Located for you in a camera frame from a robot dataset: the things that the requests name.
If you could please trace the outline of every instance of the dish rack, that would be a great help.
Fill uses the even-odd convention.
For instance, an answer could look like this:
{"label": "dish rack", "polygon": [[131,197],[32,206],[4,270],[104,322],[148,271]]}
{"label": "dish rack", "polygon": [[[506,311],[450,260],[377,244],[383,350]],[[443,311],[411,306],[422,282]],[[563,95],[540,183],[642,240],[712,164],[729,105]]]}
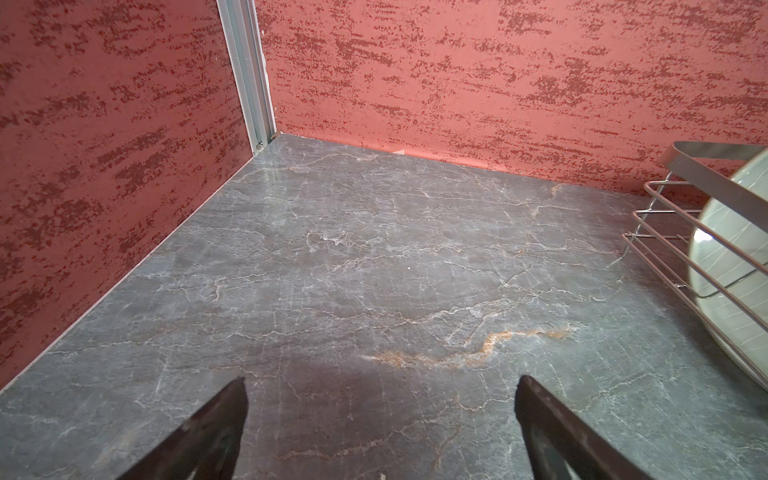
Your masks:
{"label": "dish rack", "polygon": [[[691,258],[689,258],[687,251],[684,251],[687,250],[687,245],[690,240],[689,236],[680,235],[678,233],[662,234],[657,228],[648,223],[650,216],[674,215],[676,217],[675,220],[678,220],[678,223],[680,220],[683,220],[684,222],[687,222],[687,224],[708,233],[721,245],[751,265],[754,270],[752,270],[750,274],[762,273],[763,275],[768,276],[768,268],[766,268],[765,265],[701,223],[698,220],[698,214],[701,213],[701,210],[691,210],[681,207],[664,196],[665,189],[670,187],[679,187],[682,185],[693,186],[710,197],[719,200],[726,207],[729,207],[731,210],[768,233],[768,202],[696,160],[697,158],[700,158],[747,162],[761,153],[765,148],[766,147],[760,145],[745,144],[716,144],[697,141],[674,142],[661,156],[661,163],[669,170],[667,176],[663,180],[648,181],[644,185],[644,189],[651,195],[651,200],[646,209],[636,210],[632,213],[633,218],[637,222],[637,227],[634,232],[624,233],[623,238],[627,243],[627,246],[624,249],[622,256],[626,255],[629,250],[633,250],[640,255],[643,261],[664,281],[664,283],[666,283],[686,305],[701,317],[709,327],[709,330],[714,335],[717,335],[724,344],[728,345],[733,352],[753,370],[753,374],[756,376],[755,380],[760,383],[764,389],[768,389],[768,377],[766,377],[766,374],[761,372],[747,355],[745,355],[742,349],[732,342],[726,334],[723,333],[720,327],[718,327],[696,304],[695,297],[697,294],[694,292],[694,289],[690,287],[689,283],[684,280],[684,276],[686,275],[681,275],[675,271],[675,269],[661,257],[665,257],[665,253],[671,253],[671,258],[676,257],[677,259],[682,260],[682,262],[694,269],[709,282],[718,293],[722,293],[766,332],[768,332],[768,322],[765,319],[761,319],[751,310],[751,308],[732,295],[727,289],[730,285],[722,285],[701,266],[697,265]],[[673,180],[674,177],[679,177],[683,180]],[[654,241],[657,242],[657,245],[665,247],[666,250],[663,250],[661,253],[654,251],[654,249],[650,247],[652,244],[651,242]]]}

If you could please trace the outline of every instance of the wall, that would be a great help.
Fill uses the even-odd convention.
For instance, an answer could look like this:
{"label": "wall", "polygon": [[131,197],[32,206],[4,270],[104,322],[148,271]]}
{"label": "wall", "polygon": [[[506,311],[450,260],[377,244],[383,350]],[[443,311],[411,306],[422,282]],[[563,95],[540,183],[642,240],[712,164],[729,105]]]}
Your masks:
{"label": "wall", "polygon": [[257,0],[278,128],[628,192],[674,140],[768,142],[768,8]]}
{"label": "wall", "polygon": [[0,45],[1,386],[251,153],[215,0],[3,2]]}

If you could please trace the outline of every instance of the white plate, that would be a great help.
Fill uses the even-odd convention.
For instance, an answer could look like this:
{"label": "white plate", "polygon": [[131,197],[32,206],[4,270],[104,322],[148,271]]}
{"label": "white plate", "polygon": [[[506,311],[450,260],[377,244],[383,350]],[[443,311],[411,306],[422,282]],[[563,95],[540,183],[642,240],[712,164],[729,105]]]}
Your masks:
{"label": "white plate", "polygon": [[[768,200],[768,149],[741,167],[731,180]],[[721,202],[714,198],[707,202],[699,220],[758,262],[768,261],[768,233]],[[768,276],[753,271],[754,267],[720,245],[706,232],[694,229],[692,238],[688,256],[760,318],[768,319]],[[688,281],[697,294],[695,301],[699,308],[742,349],[761,372],[768,374],[768,333],[690,267]],[[710,333],[734,362],[768,389],[756,373],[722,342],[715,332],[710,329]]]}

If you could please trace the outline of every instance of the table surface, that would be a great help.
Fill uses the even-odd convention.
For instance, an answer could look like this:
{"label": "table surface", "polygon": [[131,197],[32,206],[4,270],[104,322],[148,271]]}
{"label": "table surface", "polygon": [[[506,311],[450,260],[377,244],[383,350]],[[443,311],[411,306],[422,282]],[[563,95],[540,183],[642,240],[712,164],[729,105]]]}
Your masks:
{"label": "table surface", "polygon": [[645,202],[282,135],[0,395],[0,470],[115,477],[245,376],[238,478],[530,478],[529,373],[657,478],[760,478],[768,393],[619,260]]}

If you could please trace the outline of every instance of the wire dish rack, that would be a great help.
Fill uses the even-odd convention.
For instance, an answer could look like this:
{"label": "wire dish rack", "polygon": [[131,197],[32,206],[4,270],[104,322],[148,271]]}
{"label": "wire dish rack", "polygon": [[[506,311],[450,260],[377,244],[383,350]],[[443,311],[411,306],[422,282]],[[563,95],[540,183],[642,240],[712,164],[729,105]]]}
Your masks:
{"label": "wire dish rack", "polygon": [[[651,195],[651,200],[646,209],[636,210],[632,213],[633,218],[637,222],[637,228],[634,232],[624,233],[623,238],[627,243],[627,247],[624,249],[623,255],[626,255],[629,250],[633,250],[640,255],[664,283],[701,317],[705,325],[708,326],[709,331],[712,332],[716,339],[721,341],[721,346],[730,347],[730,350],[743,361],[744,365],[742,368],[764,389],[768,389],[768,376],[766,376],[766,372],[761,371],[755,365],[752,359],[743,351],[742,346],[732,341],[700,308],[697,302],[703,298],[720,294],[738,307],[741,312],[760,326],[764,332],[768,333],[768,319],[761,318],[750,306],[746,305],[740,298],[734,296],[729,291],[729,288],[734,284],[752,275],[765,275],[766,280],[768,280],[768,268],[756,258],[728,241],[721,233],[712,230],[699,221],[698,217],[702,210],[686,209],[664,195],[664,192],[669,192],[671,188],[683,185],[695,187],[735,211],[744,219],[759,227],[763,232],[768,233],[768,202],[696,160],[723,159],[747,162],[763,153],[765,149],[766,147],[758,145],[715,144],[696,141],[674,142],[661,156],[662,164],[669,169],[667,176],[663,180],[648,181],[644,185],[644,189]],[[675,177],[682,178],[683,180],[673,180]],[[654,225],[649,223],[649,220],[656,216],[664,216],[664,219],[658,220],[672,220],[666,221],[666,223],[662,222],[662,226],[666,226],[668,230],[677,230],[680,225],[690,225],[694,228],[694,231],[699,229],[705,232],[720,245],[738,256],[743,262],[746,262],[750,266],[749,273],[723,285],[718,279],[710,275],[703,266],[697,264],[688,256],[687,250],[691,236],[672,231],[667,231],[666,233],[659,232],[659,226],[654,226],[656,225],[655,223]],[[680,272],[680,266],[687,266],[689,270],[693,270],[701,275],[714,288],[712,293],[702,295],[700,294],[701,289],[697,292],[692,288],[689,281],[684,280],[684,277],[687,276]]]}

